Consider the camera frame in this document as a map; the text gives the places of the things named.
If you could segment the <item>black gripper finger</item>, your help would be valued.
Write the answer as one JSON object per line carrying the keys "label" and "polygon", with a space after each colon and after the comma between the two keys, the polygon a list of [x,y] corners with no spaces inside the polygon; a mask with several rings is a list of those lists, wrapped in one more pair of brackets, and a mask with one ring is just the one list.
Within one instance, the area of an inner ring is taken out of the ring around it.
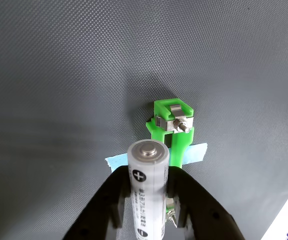
{"label": "black gripper finger", "polygon": [[176,226],[186,240],[243,240],[231,214],[183,169],[168,168],[167,196],[174,201]]}
{"label": "black gripper finger", "polygon": [[91,198],[65,236],[65,240],[115,240],[122,228],[125,199],[131,195],[129,169],[118,167]]}

